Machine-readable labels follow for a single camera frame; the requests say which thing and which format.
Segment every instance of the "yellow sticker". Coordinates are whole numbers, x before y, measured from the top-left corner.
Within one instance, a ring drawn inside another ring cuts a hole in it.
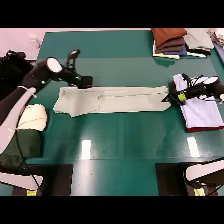
[[[205,196],[205,191],[203,188],[194,189],[195,196]]]
[[[185,101],[185,100],[187,100],[187,98],[186,98],[186,96],[184,95],[184,93],[179,94],[179,95],[178,95],[178,98],[179,98],[180,101]]]
[[[27,196],[37,196],[37,191],[27,190]]]

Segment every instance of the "pile of clothes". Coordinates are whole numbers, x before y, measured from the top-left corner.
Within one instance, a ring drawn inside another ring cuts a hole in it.
[[[214,48],[204,28],[152,28],[153,56],[179,59],[180,56],[206,57]]]
[[[46,124],[47,113],[45,107],[40,104],[28,105],[20,117],[17,133],[0,155],[0,164],[9,168],[21,166],[23,158],[19,147],[26,159],[41,157],[40,132],[45,129]]]
[[[224,63],[224,28],[210,28],[208,34],[211,37],[217,53]]]

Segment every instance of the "brown folded cloth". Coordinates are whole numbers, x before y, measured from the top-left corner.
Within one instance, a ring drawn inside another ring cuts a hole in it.
[[[180,45],[185,45],[186,42],[183,37],[175,38],[166,41],[164,44],[162,44],[158,49],[163,49],[164,47],[175,47],[175,46],[180,46]]]
[[[187,35],[184,28],[152,28],[156,47],[160,47],[166,41]]]
[[[176,47],[164,47],[163,49],[156,49],[155,53],[159,54],[159,53],[169,52],[169,51],[177,52],[177,51],[182,51],[183,49],[184,49],[183,45],[176,46]]]

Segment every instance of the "table surface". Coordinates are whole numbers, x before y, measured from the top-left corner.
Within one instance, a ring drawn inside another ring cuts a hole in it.
[[[73,49],[81,75],[94,86],[167,86],[172,76],[218,75],[224,68],[215,50],[208,58],[180,60],[152,57],[151,31],[91,31],[46,33],[38,61],[53,56],[65,63]],[[179,108],[164,112],[88,114],[71,118],[55,114],[53,106],[64,82],[51,82],[30,104],[46,107],[49,121],[42,133],[43,156],[37,164],[74,164],[71,195],[158,195],[157,162],[206,161],[224,156],[224,130],[186,133]],[[224,115],[224,107],[219,105]],[[194,158],[187,138],[194,137],[200,157]],[[91,141],[90,160],[82,160],[82,141]],[[11,187],[1,185],[0,194]]]

